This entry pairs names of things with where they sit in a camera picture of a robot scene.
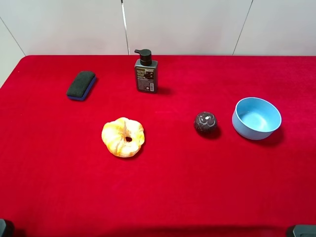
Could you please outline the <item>dark mangosteen toy ball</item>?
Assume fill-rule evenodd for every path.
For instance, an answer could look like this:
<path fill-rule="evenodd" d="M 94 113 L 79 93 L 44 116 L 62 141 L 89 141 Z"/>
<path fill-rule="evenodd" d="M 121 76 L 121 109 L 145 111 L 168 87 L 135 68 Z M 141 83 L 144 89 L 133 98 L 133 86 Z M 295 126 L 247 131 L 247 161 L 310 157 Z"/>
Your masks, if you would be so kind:
<path fill-rule="evenodd" d="M 213 113 L 200 112 L 194 120 L 194 128 L 198 133 L 209 134 L 218 127 L 217 118 Z"/>

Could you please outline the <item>peeled orange toy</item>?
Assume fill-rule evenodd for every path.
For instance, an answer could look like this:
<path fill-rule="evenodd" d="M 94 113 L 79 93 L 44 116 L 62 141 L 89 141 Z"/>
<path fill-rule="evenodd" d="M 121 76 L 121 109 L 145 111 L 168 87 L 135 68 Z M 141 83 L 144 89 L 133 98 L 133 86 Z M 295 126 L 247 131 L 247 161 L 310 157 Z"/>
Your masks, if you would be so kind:
<path fill-rule="evenodd" d="M 145 142 L 142 124 L 125 117 L 107 122 L 103 126 L 101 138 L 109 152 L 120 158 L 134 156 Z"/>

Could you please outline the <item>dark grey pump bottle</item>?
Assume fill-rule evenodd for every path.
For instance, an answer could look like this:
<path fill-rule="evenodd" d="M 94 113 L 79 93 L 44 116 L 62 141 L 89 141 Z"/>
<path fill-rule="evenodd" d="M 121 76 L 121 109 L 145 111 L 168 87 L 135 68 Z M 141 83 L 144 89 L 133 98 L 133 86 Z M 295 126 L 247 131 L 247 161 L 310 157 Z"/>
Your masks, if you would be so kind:
<path fill-rule="evenodd" d="M 140 92 L 157 93 L 158 91 L 158 61 L 152 59 L 149 49 L 136 49 L 139 59 L 134 66 L 136 88 Z"/>

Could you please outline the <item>black blue whiteboard eraser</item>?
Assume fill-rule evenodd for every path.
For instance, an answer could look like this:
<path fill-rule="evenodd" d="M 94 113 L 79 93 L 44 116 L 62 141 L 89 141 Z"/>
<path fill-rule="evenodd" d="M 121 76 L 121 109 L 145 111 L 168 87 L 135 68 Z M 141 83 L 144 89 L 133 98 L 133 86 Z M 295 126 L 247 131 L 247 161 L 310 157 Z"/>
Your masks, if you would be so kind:
<path fill-rule="evenodd" d="M 92 71 L 81 71 L 69 86 L 66 96 L 71 100 L 84 101 L 96 82 L 96 74 Z"/>

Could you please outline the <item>light blue bowl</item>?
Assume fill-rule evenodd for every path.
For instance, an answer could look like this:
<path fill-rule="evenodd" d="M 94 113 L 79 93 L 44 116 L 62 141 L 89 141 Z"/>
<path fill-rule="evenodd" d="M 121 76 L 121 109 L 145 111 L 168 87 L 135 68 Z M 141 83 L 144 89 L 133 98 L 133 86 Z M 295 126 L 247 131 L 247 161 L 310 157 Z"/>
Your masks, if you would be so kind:
<path fill-rule="evenodd" d="M 263 140 L 275 132 L 282 123 L 279 110 L 270 102 L 247 97 L 239 100 L 232 115 L 236 132 L 249 140 Z"/>

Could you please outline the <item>red velvet tablecloth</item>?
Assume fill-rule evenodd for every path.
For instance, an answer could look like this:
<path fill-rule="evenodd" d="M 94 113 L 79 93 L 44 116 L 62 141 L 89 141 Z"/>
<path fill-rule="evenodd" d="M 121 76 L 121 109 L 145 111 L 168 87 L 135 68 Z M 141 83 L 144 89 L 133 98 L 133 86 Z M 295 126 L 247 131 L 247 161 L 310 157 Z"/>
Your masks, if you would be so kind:
<path fill-rule="evenodd" d="M 22 237 L 268 237 L 316 222 L 316 59 L 157 56 L 156 94 L 136 56 L 27 56 L 0 89 L 0 216 Z M 81 71 L 84 101 L 66 92 Z M 237 102 L 257 97 L 279 129 L 249 140 Z M 215 131 L 195 117 L 213 113 Z M 102 141 L 120 117 L 144 128 L 130 158 Z"/>

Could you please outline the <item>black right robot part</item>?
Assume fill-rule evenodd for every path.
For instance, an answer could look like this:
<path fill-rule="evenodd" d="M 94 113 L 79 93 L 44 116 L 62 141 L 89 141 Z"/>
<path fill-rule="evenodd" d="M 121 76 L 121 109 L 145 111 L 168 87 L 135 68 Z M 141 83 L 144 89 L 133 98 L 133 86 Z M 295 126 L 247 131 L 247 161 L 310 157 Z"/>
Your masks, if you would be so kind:
<path fill-rule="evenodd" d="M 286 231 L 287 237 L 316 237 L 316 225 L 294 225 Z"/>

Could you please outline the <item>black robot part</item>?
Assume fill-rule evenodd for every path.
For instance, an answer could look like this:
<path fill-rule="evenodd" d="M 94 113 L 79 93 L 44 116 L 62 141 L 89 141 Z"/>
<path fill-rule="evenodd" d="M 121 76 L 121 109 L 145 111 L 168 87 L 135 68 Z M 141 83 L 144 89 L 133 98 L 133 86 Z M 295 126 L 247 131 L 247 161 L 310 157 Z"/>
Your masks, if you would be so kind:
<path fill-rule="evenodd" d="M 0 237 L 13 237 L 13 233 L 13 223 L 5 219 L 0 219 Z"/>
<path fill-rule="evenodd" d="M 294 225 L 286 231 L 287 237 L 316 237 L 316 225 Z"/>

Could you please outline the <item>black left robot part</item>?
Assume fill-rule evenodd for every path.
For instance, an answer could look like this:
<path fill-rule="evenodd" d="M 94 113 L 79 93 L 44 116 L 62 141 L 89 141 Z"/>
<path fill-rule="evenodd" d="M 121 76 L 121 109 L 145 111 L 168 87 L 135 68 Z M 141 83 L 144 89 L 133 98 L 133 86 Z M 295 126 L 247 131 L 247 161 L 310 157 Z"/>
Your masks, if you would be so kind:
<path fill-rule="evenodd" d="M 5 219 L 0 219 L 0 237 L 13 237 L 13 233 L 13 223 Z"/>

